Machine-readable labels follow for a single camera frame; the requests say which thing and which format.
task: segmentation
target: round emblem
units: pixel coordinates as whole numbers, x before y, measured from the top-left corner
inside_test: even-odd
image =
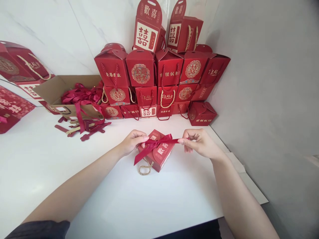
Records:
[[[192,61],[189,63],[189,65],[186,67],[185,74],[188,78],[194,78],[200,70],[201,64],[198,60]]]
[[[106,112],[110,115],[110,116],[117,116],[119,114],[119,112],[117,111],[117,109],[113,108],[113,107],[107,107],[106,108]]]
[[[3,71],[10,75],[19,74],[19,69],[11,61],[0,56],[0,71]]]
[[[135,64],[132,68],[132,77],[139,84],[146,84],[150,78],[150,70],[144,64]]]
[[[185,87],[184,89],[180,91],[178,96],[181,100],[187,100],[190,97],[191,93],[192,93],[192,88]]]
[[[110,92],[110,96],[112,99],[114,99],[115,101],[123,101],[125,99],[125,92],[122,91],[121,89],[113,89]]]

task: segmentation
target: human hand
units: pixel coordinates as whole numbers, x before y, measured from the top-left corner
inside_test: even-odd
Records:
[[[210,159],[221,159],[225,155],[204,129],[186,129],[183,138],[178,142],[184,145],[185,153],[195,150],[201,156]]]
[[[148,139],[149,137],[146,135],[146,133],[134,129],[118,145],[118,148],[120,150],[120,153],[123,154],[123,156],[126,156],[129,155],[134,149],[136,149],[139,144],[144,143]]]

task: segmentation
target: red ribbon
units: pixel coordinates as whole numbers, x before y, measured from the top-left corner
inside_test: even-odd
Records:
[[[97,121],[96,125],[101,124],[105,121],[105,113],[102,110],[101,106],[97,104],[102,97],[102,92],[103,92],[102,81],[99,83],[97,87],[93,87],[91,90],[89,90],[88,88],[85,88],[84,85],[80,83],[76,83],[75,89],[65,92],[63,96],[61,97],[61,101],[63,104],[75,105],[76,116],[80,124],[80,133],[83,133],[85,130],[84,121],[83,121],[81,112],[89,116],[87,113],[84,112],[83,109],[81,109],[81,105],[92,105],[98,112],[100,112],[103,115],[104,119]]]
[[[148,139],[145,142],[145,148],[138,155],[135,156],[134,165],[141,161],[145,156],[147,156],[153,149],[155,149],[161,143],[167,144],[176,144],[179,139],[173,139],[171,134],[165,135],[163,138],[154,141],[152,139]]]

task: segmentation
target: white wall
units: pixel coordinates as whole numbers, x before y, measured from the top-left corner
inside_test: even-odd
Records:
[[[223,0],[207,43],[231,57],[212,128],[269,199],[282,238],[318,238],[319,2]]]

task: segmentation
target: bundle of red ribbons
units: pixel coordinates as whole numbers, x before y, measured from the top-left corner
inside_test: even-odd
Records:
[[[102,97],[102,92],[103,92],[102,81],[99,83],[97,87],[93,87],[92,89],[85,88],[84,85],[80,83],[76,83],[75,89],[65,92],[63,96],[61,97],[61,101],[63,104],[75,105],[76,116],[80,124],[80,133],[83,133],[85,129],[81,112],[87,115],[87,113],[85,113],[85,111],[81,109],[81,105],[92,105],[98,112],[102,114],[104,118],[102,120],[97,121],[95,125],[104,123],[106,115],[105,115],[105,112],[102,110],[101,106],[98,105]]]

